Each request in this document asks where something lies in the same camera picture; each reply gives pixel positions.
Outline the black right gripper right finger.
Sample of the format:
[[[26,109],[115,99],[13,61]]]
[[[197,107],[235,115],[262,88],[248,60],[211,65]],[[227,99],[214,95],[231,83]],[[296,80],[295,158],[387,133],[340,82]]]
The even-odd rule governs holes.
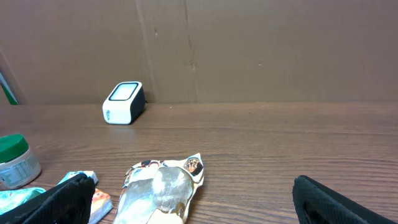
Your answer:
[[[300,224],[396,224],[306,175],[294,180],[292,196]]]

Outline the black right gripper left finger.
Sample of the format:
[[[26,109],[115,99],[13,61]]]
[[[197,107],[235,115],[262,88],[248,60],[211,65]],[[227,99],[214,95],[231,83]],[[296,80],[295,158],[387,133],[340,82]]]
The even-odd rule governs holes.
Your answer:
[[[78,174],[1,215],[1,223],[87,224],[95,182]]]

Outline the orange Kleenex tissue pack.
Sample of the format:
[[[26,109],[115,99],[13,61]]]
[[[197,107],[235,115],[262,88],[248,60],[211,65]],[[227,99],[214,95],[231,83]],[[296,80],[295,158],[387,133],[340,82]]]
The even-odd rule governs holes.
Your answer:
[[[113,208],[111,197],[109,194],[95,189],[90,210],[90,219],[88,224],[97,224],[105,215]]]

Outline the teal wet wipes pack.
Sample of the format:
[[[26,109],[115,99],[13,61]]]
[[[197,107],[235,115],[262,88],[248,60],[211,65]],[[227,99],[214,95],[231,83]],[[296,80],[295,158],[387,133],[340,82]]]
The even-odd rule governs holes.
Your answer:
[[[46,192],[40,187],[0,191],[0,215]]]

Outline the green lid jar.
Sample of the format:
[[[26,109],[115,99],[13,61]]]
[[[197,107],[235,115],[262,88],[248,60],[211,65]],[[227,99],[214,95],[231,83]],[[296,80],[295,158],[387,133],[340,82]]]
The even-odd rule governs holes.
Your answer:
[[[23,187],[40,173],[40,163],[23,135],[1,137],[1,190]]]

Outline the brown white snack pouch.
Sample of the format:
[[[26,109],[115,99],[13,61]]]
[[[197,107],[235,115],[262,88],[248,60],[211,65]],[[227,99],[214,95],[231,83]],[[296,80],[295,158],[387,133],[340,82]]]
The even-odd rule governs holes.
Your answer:
[[[197,153],[184,160],[146,160],[124,176],[114,223],[184,224],[190,202],[203,185],[204,165]]]

